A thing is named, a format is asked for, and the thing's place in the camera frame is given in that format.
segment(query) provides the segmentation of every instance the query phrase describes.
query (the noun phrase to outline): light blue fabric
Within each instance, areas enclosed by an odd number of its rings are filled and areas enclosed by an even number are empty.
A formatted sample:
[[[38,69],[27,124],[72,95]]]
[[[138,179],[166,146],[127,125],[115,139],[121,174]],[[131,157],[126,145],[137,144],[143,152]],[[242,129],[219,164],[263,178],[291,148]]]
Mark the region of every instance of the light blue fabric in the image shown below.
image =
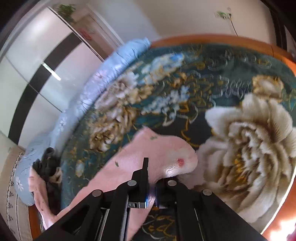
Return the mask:
[[[16,191],[25,204],[31,206],[35,203],[28,187],[29,170],[33,162],[41,159],[48,147],[53,147],[55,155],[60,157],[68,139],[91,105],[132,62],[149,49],[150,45],[149,40],[145,38],[135,39],[118,48],[100,65],[82,91],[71,100],[69,107],[60,114],[53,130],[38,135],[29,144],[15,171],[15,182],[22,184],[22,188]]]

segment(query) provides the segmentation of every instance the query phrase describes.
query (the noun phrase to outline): metal screw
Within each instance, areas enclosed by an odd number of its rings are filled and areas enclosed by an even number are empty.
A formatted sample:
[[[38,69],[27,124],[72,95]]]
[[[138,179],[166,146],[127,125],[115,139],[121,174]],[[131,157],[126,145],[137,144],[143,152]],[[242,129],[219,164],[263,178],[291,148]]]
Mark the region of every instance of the metal screw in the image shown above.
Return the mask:
[[[130,181],[128,181],[128,185],[129,185],[130,187],[135,186],[136,184],[137,184],[137,182],[136,182],[135,180],[130,180]]]
[[[99,197],[99,196],[101,196],[101,194],[102,194],[102,191],[101,190],[93,190],[92,191],[92,195],[94,197]]]
[[[177,185],[177,182],[174,181],[174,180],[169,180],[168,181],[168,185],[171,186],[171,187],[173,187],[173,186],[176,186]]]
[[[204,189],[202,191],[202,193],[205,195],[205,196],[211,196],[212,195],[212,191],[210,189]]]

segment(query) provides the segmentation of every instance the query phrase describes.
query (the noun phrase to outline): green plant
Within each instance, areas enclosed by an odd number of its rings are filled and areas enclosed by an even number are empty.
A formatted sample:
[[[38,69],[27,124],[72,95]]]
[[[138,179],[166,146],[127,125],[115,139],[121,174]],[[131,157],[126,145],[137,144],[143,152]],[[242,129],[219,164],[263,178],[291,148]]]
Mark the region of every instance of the green plant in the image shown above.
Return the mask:
[[[65,19],[68,23],[73,23],[74,19],[71,17],[71,14],[74,13],[76,8],[74,7],[74,4],[64,5],[61,4],[56,9],[57,13]]]

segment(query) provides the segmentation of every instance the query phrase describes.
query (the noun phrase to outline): red spot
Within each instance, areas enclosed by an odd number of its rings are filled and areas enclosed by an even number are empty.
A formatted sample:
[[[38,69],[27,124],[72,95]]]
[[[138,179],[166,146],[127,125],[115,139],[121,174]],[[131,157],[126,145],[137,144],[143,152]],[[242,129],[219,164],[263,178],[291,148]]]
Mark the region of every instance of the red spot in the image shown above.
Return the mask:
[[[184,165],[184,159],[178,158],[177,160],[179,167],[182,167]]]

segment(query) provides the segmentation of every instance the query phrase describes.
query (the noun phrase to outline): pink fabric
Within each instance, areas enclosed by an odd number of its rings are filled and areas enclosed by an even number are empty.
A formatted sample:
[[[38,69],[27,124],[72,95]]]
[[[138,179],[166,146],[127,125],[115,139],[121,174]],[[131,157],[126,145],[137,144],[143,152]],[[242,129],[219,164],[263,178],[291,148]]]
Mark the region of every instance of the pink fabric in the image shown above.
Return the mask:
[[[49,228],[93,190],[100,189],[107,192],[116,189],[121,183],[129,181],[133,172],[142,168],[144,157],[149,158],[148,179],[151,185],[162,178],[189,173],[197,166],[197,156],[193,148],[183,139],[175,136],[161,136],[149,128],[143,127],[135,134],[132,142],[114,155],[89,184],[79,191],[71,204],[57,216],[49,210],[45,182],[31,168],[28,178],[29,189],[34,192],[35,205],[43,216],[44,227]],[[144,223],[154,200],[153,196],[149,198],[146,209],[131,209],[128,240],[131,240]]]

